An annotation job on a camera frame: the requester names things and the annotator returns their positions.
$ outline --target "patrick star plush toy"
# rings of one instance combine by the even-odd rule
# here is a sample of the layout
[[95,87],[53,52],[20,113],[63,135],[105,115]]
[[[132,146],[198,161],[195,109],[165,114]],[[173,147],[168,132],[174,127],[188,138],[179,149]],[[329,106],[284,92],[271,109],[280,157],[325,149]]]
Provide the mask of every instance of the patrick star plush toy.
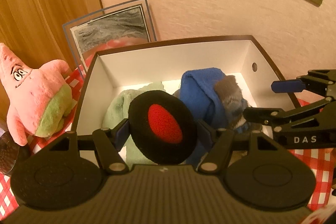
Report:
[[68,69],[63,60],[31,69],[0,43],[0,79],[10,100],[7,126],[17,144],[27,144],[26,133],[48,137],[62,129],[72,105],[71,88],[62,76]]

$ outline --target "white cardboard box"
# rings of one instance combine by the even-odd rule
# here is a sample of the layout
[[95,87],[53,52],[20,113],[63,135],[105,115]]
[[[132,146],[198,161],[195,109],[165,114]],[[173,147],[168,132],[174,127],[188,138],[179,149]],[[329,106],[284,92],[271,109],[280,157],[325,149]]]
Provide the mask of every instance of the white cardboard box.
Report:
[[[294,94],[271,90],[272,82],[284,77],[253,36],[176,39],[97,52],[81,91],[72,130],[88,135],[101,128],[108,106],[122,90],[162,81],[165,90],[173,94],[184,72],[209,67],[234,74],[251,106],[285,111],[299,106]],[[272,137],[270,128],[264,132]]]

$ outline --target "wooden cabinet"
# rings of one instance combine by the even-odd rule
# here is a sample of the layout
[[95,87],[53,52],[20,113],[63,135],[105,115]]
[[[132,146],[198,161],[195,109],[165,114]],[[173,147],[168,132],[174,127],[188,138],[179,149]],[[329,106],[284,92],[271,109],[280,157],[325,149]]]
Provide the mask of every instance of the wooden cabinet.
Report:
[[[100,0],[0,0],[0,42],[31,68],[53,59],[75,63],[62,24],[101,9]],[[9,99],[0,87],[0,126]]]

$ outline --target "blue towel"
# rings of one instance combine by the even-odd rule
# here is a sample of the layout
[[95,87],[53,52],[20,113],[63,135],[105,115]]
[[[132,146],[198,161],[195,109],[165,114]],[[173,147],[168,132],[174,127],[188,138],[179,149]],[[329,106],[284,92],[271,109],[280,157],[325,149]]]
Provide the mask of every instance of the blue towel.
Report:
[[[184,102],[195,120],[202,119],[213,128],[226,128],[224,107],[214,91],[214,85],[225,74],[218,68],[190,70],[183,74],[179,99]],[[194,152],[186,159],[186,164],[197,167],[201,157],[207,151],[197,141]]]

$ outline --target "picture frame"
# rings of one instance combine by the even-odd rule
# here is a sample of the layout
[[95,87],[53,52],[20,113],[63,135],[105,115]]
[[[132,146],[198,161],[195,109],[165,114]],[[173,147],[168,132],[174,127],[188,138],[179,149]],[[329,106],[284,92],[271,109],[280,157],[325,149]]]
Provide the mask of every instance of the picture frame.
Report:
[[156,41],[147,0],[130,0],[63,24],[68,45],[82,76],[96,51]]

